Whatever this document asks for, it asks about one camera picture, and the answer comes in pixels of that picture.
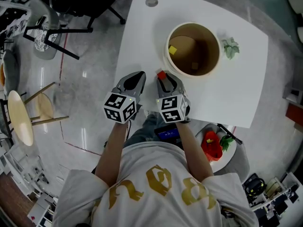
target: white desk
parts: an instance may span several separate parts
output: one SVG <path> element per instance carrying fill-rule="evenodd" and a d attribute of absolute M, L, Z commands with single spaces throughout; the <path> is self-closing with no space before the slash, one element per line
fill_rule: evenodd
<path fill-rule="evenodd" d="M 143 70 L 146 83 L 140 103 L 158 111 L 156 71 L 166 69 L 163 49 L 171 30 L 195 21 L 209 28 L 219 39 L 233 37 L 240 54 L 223 57 L 210 75 L 202 79 L 177 75 L 191 101 L 189 117 L 249 128 L 255 115 L 267 63 L 268 36 L 239 16 L 204 0 L 158 0 L 148 7 L 146 0 L 133 0 L 125 25 L 117 63 L 115 84 L 129 73 Z"/>

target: orange object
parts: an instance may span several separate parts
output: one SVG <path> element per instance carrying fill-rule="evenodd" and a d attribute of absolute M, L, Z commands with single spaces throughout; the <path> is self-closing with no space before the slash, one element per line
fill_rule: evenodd
<path fill-rule="evenodd" d="M 160 71 L 157 76 L 160 80 L 164 80 L 166 78 L 166 73 L 164 71 Z"/>
<path fill-rule="evenodd" d="M 1 64 L 1 67 L 0 67 L 0 83 L 4 87 L 5 76 L 4 76 L 4 71 L 3 71 L 3 63 Z"/>
<path fill-rule="evenodd" d="M 209 131 L 205 134 L 201 147 L 209 162 L 217 161 L 222 157 L 223 153 L 219 138 L 213 131 Z"/>

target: green plant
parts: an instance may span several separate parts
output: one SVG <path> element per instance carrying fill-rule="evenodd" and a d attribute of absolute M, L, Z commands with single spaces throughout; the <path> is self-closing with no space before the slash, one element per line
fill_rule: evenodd
<path fill-rule="evenodd" d="M 227 151 L 228 147 L 231 145 L 233 138 L 229 135 L 224 135 L 220 139 L 220 146 L 222 146 L 222 151 Z"/>
<path fill-rule="evenodd" d="M 233 37 L 226 40 L 222 40 L 224 46 L 224 52 L 228 59 L 232 59 L 235 56 L 235 53 L 240 53 L 239 44 L 234 41 Z"/>

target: wooden leg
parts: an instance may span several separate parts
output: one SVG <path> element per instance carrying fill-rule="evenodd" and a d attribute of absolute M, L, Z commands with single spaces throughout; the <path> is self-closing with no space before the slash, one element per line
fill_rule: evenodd
<path fill-rule="evenodd" d="M 47 119 L 47 120 L 42 120 L 42 121 L 38 121 L 38 122 L 33 122 L 32 125 L 39 125 L 39 124 L 43 124 L 43 123 L 50 123 L 50 122 L 55 122 L 55 121 L 59 121 L 62 119 L 67 119 L 69 118 L 69 116 L 65 116 L 65 117 L 60 117 L 60 118 L 54 118 L 54 119 Z"/>
<path fill-rule="evenodd" d="M 36 92 L 34 95 L 32 95 L 31 97 L 29 97 L 27 100 L 25 100 L 24 104 L 27 104 L 28 102 L 30 102 L 33 98 L 37 97 L 40 93 L 42 93 L 45 90 L 47 90 L 53 84 L 55 84 L 55 82 L 52 82 L 50 85 L 47 85 L 46 87 L 42 88 L 40 91 Z"/>
<path fill-rule="evenodd" d="M 40 119 L 40 116 L 30 118 L 30 120 L 31 120 L 31 121 L 33 121 L 33 120 L 37 120 L 37 119 Z"/>

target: wooden floor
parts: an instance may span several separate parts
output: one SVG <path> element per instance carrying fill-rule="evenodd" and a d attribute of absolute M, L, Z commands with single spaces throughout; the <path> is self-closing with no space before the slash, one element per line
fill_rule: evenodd
<path fill-rule="evenodd" d="M 18 227 L 34 227 L 27 217 L 34 203 L 27 199 L 10 175 L 0 175 L 0 206 Z"/>

